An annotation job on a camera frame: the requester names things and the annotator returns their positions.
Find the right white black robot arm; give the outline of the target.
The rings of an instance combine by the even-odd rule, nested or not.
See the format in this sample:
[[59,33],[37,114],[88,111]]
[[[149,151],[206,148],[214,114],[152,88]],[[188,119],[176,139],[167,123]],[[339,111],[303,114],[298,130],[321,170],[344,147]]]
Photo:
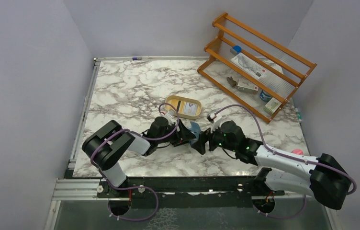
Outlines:
[[289,191],[308,195],[334,210],[342,209],[351,181],[341,165],[330,155],[296,155],[245,136],[233,121],[223,122],[215,130],[201,131],[191,147],[201,155],[216,148],[229,150],[243,163],[260,166],[253,182],[254,191]]

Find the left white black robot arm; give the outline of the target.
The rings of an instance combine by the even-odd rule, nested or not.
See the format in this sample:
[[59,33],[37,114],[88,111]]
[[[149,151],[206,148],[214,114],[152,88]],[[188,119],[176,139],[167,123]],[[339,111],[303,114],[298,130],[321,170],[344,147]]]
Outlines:
[[109,190],[120,197],[127,192],[127,175],[119,159],[127,151],[148,156],[158,149],[159,144],[169,143],[176,147],[196,139],[196,135],[181,120],[157,117],[149,129],[135,134],[124,129],[117,121],[111,120],[88,137],[82,144],[82,151],[90,158],[102,176],[109,181]]

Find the blue leather card holder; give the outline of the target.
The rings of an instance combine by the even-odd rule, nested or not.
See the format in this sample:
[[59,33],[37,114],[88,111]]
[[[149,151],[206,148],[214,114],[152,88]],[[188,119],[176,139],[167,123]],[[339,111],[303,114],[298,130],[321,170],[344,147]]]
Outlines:
[[201,128],[198,123],[193,121],[190,121],[190,125],[191,126],[188,128],[188,130],[195,135],[195,138],[189,141],[190,145],[192,146],[194,143],[198,141]]

